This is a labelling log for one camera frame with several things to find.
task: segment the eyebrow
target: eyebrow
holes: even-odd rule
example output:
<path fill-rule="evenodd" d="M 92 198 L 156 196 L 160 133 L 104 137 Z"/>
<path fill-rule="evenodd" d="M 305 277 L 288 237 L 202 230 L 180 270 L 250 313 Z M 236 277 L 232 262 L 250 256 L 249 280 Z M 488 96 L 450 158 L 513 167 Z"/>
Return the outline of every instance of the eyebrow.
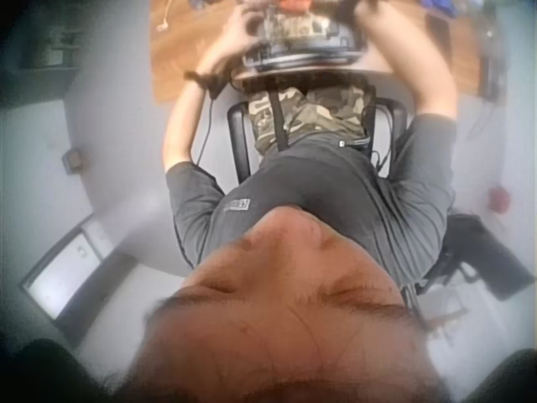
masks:
<path fill-rule="evenodd" d="M 151 322 L 160 319 L 168 311 L 176 311 L 188 306 L 225 305 L 232 301 L 245 302 L 243 298 L 237 297 L 232 293 L 175 294 L 160 302 L 155 310 L 147 317 L 146 323 L 149 325 Z M 309 296 L 303 301 L 300 301 L 300 304 L 333 307 L 344 309 L 350 313 L 366 313 L 377 319 L 403 321 L 408 326 L 422 328 L 417 318 L 405 306 L 382 305 L 372 302 L 335 301 L 329 296 L 322 294 Z"/>

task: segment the shirt sleeve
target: shirt sleeve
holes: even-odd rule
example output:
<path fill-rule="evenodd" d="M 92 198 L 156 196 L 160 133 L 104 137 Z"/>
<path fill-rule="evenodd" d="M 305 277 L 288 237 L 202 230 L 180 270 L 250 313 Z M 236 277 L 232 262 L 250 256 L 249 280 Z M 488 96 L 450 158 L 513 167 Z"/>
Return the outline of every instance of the shirt sleeve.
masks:
<path fill-rule="evenodd" d="M 390 182 L 398 201 L 399 222 L 414 262 L 428 270 L 438 259 L 446 233 L 447 212 L 454 199 L 451 156 L 456 138 L 453 119 L 417 116 L 396 140 Z M 417 277 L 423 272 L 415 273 Z"/>
<path fill-rule="evenodd" d="M 213 176 L 191 162 L 180 162 L 166 173 L 175 231 L 190 266 L 199 263 L 212 213 L 224 197 Z"/>

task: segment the person's left hand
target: person's left hand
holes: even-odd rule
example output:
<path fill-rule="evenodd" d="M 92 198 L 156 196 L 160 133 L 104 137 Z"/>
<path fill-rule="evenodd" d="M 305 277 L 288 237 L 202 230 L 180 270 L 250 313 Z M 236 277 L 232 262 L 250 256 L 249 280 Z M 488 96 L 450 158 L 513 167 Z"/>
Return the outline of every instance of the person's left hand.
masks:
<path fill-rule="evenodd" d="M 238 5 L 222 30 L 222 34 L 209 48 L 201 62 L 201 69 L 214 69 L 222 62 L 244 55 L 257 46 L 261 39 L 255 34 L 257 24 L 263 21 L 264 2 L 250 1 Z"/>

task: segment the shirt logo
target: shirt logo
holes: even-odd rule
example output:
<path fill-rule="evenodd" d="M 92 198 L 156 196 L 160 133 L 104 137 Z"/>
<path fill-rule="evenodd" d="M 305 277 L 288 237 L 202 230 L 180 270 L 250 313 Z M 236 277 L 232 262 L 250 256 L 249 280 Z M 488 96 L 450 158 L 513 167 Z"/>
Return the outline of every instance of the shirt logo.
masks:
<path fill-rule="evenodd" d="M 224 207 L 224 212 L 229 210 L 233 212 L 247 212 L 250 208 L 250 199 L 237 199 L 232 200 Z"/>

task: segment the gray t-shirt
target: gray t-shirt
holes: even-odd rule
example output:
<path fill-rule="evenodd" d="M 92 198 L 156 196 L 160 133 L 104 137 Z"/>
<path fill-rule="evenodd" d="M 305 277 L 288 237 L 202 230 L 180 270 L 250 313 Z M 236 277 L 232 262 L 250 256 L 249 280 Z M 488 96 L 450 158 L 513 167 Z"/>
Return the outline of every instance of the gray t-shirt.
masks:
<path fill-rule="evenodd" d="M 166 180 L 183 254 L 196 266 L 273 208 L 296 205 L 362 245 L 399 286 L 416 282 L 441 251 L 455 135 L 449 118 L 416 117 L 396 141 L 389 179 L 329 133 L 268 153 L 227 195 L 202 168 L 179 163 Z"/>

